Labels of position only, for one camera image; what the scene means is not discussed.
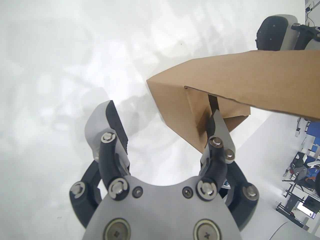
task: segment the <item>hex bolt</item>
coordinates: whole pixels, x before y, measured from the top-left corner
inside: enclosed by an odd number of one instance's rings
[[[190,188],[189,186],[186,186],[182,189],[182,195],[186,198],[186,199],[190,199],[193,196],[193,190],[192,188]]]
[[[116,138],[115,134],[107,132],[101,136],[101,142],[107,144],[112,142],[115,138]]]

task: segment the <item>brown cardboard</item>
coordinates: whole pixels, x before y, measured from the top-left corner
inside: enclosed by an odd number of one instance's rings
[[[208,94],[231,131],[250,106],[320,119],[320,50],[249,51],[192,59],[147,80],[166,124],[203,153]]]

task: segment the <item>desk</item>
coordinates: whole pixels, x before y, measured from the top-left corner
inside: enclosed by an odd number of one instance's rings
[[[156,185],[198,175],[200,153],[162,122],[146,79],[255,50],[270,15],[305,17],[304,0],[0,1],[3,239],[81,239],[68,190],[93,159],[84,125],[109,99],[132,175]],[[237,148],[271,112],[252,114],[232,132]]]

